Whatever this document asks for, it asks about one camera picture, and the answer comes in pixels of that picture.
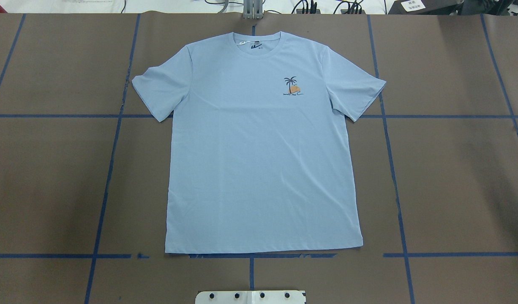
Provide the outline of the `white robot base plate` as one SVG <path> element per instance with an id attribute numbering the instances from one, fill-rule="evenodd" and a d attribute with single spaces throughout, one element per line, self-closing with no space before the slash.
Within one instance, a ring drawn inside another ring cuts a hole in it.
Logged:
<path id="1" fill-rule="evenodd" d="M 300 290 L 234 290 L 203 291 L 196 304 L 306 304 L 305 291 Z"/>

